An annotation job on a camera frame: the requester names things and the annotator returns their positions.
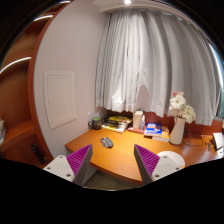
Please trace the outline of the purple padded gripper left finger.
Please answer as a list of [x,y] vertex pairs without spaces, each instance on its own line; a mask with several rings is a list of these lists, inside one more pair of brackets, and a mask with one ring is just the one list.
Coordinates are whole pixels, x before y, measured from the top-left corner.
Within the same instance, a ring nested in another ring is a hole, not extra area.
[[68,156],[57,156],[44,170],[82,186],[92,155],[92,145],[87,145]]

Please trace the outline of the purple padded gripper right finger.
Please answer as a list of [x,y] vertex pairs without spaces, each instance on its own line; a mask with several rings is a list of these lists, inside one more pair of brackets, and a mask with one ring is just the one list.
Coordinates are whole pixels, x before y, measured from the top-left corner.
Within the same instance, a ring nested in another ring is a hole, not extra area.
[[168,156],[158,156],[137,144],[134,145],[134,156],[145,185],[182,169]]

